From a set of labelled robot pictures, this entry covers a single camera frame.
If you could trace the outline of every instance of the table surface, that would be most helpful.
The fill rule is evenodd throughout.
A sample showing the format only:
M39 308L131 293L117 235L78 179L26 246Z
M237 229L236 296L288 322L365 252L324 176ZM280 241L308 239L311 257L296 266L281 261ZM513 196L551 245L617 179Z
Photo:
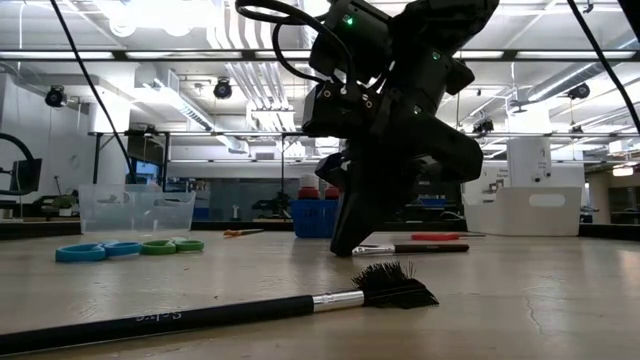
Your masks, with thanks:
M401 242L377 233L366 243ZM441 302L333 313L30 354L30 359L636 359L640 243L470 238L468 254L340 259L292 233L223 239L202 254L57 264L63 245L0 243L0 333L349 289L375 262L411 261Z

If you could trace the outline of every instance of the paintbrush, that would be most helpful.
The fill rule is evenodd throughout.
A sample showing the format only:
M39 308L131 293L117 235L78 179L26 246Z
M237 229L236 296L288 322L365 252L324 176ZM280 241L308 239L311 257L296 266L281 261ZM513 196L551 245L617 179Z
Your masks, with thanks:
M354 290L302 295L195 310L140 315L123 319L60 326L0 335L0 355L190 331L202 328L283 319L351 307L411 309L438 305L418 280L413 266L374 264L352 279Z
M360 245L353 249L353 256L418 254L418 253L460 253L469 251L467 244L407 244L407 245Z
M244 236L244 235L258 234L258 233L261 233L261 232L264 232L264 229L226 230L223 235L226 238L230 238L230 237L238 237L238 236Z

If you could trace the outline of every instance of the clear plastic bin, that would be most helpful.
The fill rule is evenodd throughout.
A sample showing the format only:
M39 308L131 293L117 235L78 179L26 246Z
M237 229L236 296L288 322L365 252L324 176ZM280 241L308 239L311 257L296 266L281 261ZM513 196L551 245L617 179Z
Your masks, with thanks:
M135 194L135 227L137 231L190 230L196 193Z
M82 185L82 233L191 229L195 193L162 193L154 185Z

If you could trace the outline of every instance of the black robotic arm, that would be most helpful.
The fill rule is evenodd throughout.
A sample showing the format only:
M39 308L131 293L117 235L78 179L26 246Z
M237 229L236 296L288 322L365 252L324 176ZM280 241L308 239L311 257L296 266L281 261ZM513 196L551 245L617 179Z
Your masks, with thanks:
M453 55L484 28L499 0L418 0L396 17L364 0L330 3L309 64L333 81L307 95L302 129L347 140L316 174L342 190L331 251L351 256L378 223L417 196L419 177L461 183L480 176L477 142L435 113L445 92L455 95L474 81ZM247 6L291 16L265 18ZM237 0L236 8L257 20L307 23L272 0ZM374 85L363 85L371 79Z

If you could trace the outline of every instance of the white container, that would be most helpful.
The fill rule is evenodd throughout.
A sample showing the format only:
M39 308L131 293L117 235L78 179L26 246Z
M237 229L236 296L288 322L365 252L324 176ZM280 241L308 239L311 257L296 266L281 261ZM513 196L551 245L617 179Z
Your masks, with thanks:
M195 193L162 193L154 185L80 186L82 233L191 229Z
M300 176L300 187L312 187L317 189L320 186L320 179L314 174L303 174Z
M464 204L471 232L501 236L577 236L582 188L508 187L489 204Z
M138 232L191 230L196 193L137 193L134 196Z

